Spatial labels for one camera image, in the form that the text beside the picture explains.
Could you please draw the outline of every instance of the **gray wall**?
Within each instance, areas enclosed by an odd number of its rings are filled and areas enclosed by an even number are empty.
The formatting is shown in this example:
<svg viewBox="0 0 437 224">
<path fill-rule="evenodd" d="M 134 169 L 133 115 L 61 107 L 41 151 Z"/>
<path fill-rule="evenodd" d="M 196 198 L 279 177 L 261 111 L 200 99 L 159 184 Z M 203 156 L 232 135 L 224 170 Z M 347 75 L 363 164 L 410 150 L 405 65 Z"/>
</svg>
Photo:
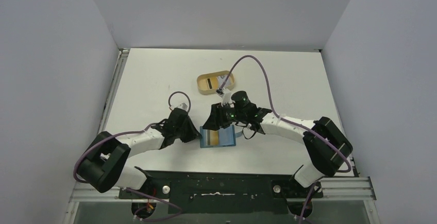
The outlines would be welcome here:
<svg viewBox="0 0 437 224">
<path fill-rule="evenodd" d="M 94 0 L 119 47 L 321 49 L 349 0 Z"/>
<path fill-rule="evenodd" d="M 0 0 L 0 216 L 60 223 L 117 46 L 93 0 Z"/>
<path fill-rule="evenodd" d="M 323 50 L 382 223 L 436 223 L 437 0 L 351 0 Z"/>
</svg>

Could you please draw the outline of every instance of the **white arm segment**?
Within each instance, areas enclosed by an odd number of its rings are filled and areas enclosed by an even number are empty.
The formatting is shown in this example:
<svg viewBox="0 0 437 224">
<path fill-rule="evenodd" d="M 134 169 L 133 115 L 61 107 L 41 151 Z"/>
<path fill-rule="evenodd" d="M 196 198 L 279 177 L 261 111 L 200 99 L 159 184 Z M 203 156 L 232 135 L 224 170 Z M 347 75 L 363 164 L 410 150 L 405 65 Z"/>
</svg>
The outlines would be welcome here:
<svg viewBox="0 0 437 224">
<path fill-rule="evenodd" d="M 314 120 L 303 120 L 292 117 L 283 117 L 287 120 L 301 124 L 311 129 L 314 126 Z M 267 114 L 261 123 L 262 130 L 265 134 L 274 134 L 293 141 L 304 143 L 303 137 L 305 129 L 288 124 L 277 118 L 273 113 Z M 294 175 L 294 179 L 303 187 L 310 186 L 313 182 L 319 180 L 324 174 L 318 171 L 311 160 L 306 162 L 303 167 Z"/>
<path fill-rule="evenodd" d="M 301 124 L 303 126 L 308 127 L 309 129 L 311 129 L 314 126 L 314 120 L 303 120 L 303 119 L 297 119 L 292 117 L 281 117 L 281 118 L 285 118 L 287 120 Z M 304 137 L 304 132 L 306 130 L 296 127 L 294 125 L 290 125 L 282 121 L 281 118 L 277 118 L 273 113 L 267 114 L 263 118 L 263 121 L 261 123 L 261 127 L 264 133 L 278 135 L 303 144 L 304 141 L 302 140 L 302 138 Z"/>
<path fill-rule="evenodd" d="M 120 139 L 120 142 L 130 147 L 129 157 L 132 157 L 149 150 L 160 149 L 162 142 L 164 142 L 164 137 L 161 132 L 150 128 L 139 135 L 125 136 Z M 132 189 L 140 189 L 146 179 L 146 175 L 140 170 L 131 166 L 125 166 L 115 186 L 120 188 L 129 187 Z"/>
</svg>

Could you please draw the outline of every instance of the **black base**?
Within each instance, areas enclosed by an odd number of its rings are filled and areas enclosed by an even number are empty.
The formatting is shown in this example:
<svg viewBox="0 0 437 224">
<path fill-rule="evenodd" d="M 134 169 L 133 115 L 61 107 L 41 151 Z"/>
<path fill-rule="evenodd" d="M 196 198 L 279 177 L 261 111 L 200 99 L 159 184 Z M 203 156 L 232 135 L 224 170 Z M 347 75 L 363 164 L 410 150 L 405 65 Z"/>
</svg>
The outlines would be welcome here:
<svg viewBox="0 0 437 224">
<path fill-rule="evenodd" d="M 291 175 L 183 173 L 173 171 L 147 171 L 148 178 L 141 192 L 170 199 L 184 213 L 252 213 L 271 212 L 287 214 L 286 198 L 305 198 L 308 188 L 301 187 Z M 170 193 L 162 192 L 163 186 Z M 274 193 L 273 186 L 280 185 L 281 193 Z M 313 198 L 323 197 L 317 193 Z M 120 190 L 120 199 L 144 197 Z M 169 208 L 169 214 L 178 210 Z"/>
</svg>

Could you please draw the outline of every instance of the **white table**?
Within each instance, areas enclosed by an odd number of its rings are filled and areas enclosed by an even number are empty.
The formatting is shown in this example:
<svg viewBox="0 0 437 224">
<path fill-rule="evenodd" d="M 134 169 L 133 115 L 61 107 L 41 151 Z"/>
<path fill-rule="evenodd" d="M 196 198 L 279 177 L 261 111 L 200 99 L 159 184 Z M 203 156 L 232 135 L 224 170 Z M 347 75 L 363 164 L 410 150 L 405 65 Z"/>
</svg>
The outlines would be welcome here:
<svg viewBox="0 0 437 224">
<path fill-rule="evenodd" d="M 327 116 L 340 126 L 320 53 L 134 48 L 127 58 L 106 130 L 113 134 L 140 130 L 167 118 L 170 113 L 167 99 L 174 91 L 190 96 L 190 117 L 200 127 L 209 116 L 211 104 L 221 99 L 200 94 L 196 78 L 229 70 L 247 54 L 264 65 L 279 113 L 302 119 Z M 233 92 L 245 90 L 253 103 L 270 108 L 264 77 L 255 61 L 244 59 L 233 73 L 236 79 Z M 183 95 L 175 95 L 173 101 L 186 102 Z M 198 140 L 187 144 L 176 140 L 165 149 L 136 155 L 127 164 L 144 170 L 290 175 L 307 160 L 304 145 L 275 135 L 257 134 L 251 140 L 238 138 L 236 147 L 223 148 L 200 148 Z"/>
</svg>

